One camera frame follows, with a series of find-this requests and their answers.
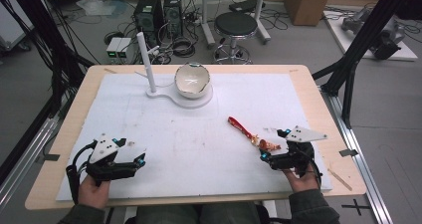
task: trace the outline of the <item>table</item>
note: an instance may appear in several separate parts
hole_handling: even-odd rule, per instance
[[[179,66],[153,66],[156,74],[174,74]],[[302,103],[304,113],[310,128],[326,133],[329,139],[319,141],[319,152],[328,169],[333,190],[325,196],[360,195],[365,184],[360,177],[350,156],[342,157],[338,152],[346,149],[342,137],[312,79],[307,67],[301,65],[253,65],[253,66],[206,66],[211,74],[289,74]],[[65,176],[65,168],[70,152],[76,142],[85,117],[91,107],[97,90],[105,74],[132,74],[143,71],[143,66],[94,66],[84,79],[80,90],[68,112],[50,153],[59,154],[58,161],[46,161],[26,200],[25,206],[31,210],[69,208],[71,201],[56,201],[56,195]],[[111,200],[110,206],[152,205],[164,203],[195,203],[216,201],[267,200],[287,198],[291,193],[198,196],[198,197],[168,197],[146,199]]]

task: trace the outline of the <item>metal frame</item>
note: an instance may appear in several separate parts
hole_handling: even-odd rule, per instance
[[[404,1],[405,0],[379,0],[356,37],[353,39],[353,42],[350,44],[350,47],[345,52],[344,56],[334,64],[313,74],[314,80],[317,80],[332,73],[328,81],[321,86],[321,89],[332,97],[338,95],[338,90],[345,83],[341,117],[348,128],[351,128],[351,98],[357,65]]]
[[[335,121],[338,125],[338,130],[344,138],[344,142],[347,147],[351,150],[355,149],[358,152],[358,155],[355,155],[352,159],[356,164],[357,169],[359,170],[363,181],[366,184],[366,196],[369,200],[369,203],[372,207],[372,211],[375,215],[378,223],[388,223],[392,224],[390,214],[385,206],[385,203],[381,197],[381,193],[376,186],[375,180],[372,177],[370,169],[366,163],[365,157],[363,156],[362,150],[360,149],[359,143],[357,142],[356,136],[352,129],[349,129],[341,117],[341,101],[338,97],[330,97],[325,93],[321,93],[324,99],[326,100],[326,105],[332,111],[332,117],[335,118]]]
[[[59,116],[57,114],[44,121],[40,130],[37,132],[26,151],[23,153],[13,170],[4,181],[3,185],[0,187],[0,213],[5,209],[16,189],[18,189],[19,184],[25,178],[38,154],[52,136],[58,123]]]

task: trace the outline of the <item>computer tower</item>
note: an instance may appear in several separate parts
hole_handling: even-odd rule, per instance
[[[160,46],[164,38],[164,28],[162,28],[164,16],[161,0],[139,0],[133,12],[133,17],[136,29],[138,32],[143,32],[146,44],[150,48]]]
[[[164,0],[164,17],[167,24],[167,37],[183,36],[181,0]]]

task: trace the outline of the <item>black stool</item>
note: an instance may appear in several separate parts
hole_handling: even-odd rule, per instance
[[[230,45],[220,46],[214,51],[214,63],[222,64],[223,61],[230,61],[232,64],[252,64],[249,59],[249,52],[238,46],[238,40],[251,38],[257,32],[257,21],[241,12],[229,12],[219,15],[214,22],[214,29],[223,38],[230,39]]]

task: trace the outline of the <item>hand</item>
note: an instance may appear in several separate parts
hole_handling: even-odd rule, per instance
[[[296,175],[290,169],[284,169],[283,172],[288,178],[294,193],[311,189],[318,189],[317,177],[314,174],[314,169],[310,164],[308,165],[307,172],[301,178],[296,177]]]
[[[84,179],[79,188],[78,201],[80,204],[104,209],[108,202],[110,181],[103,181],[97,187],[96,181],[89,175]]]

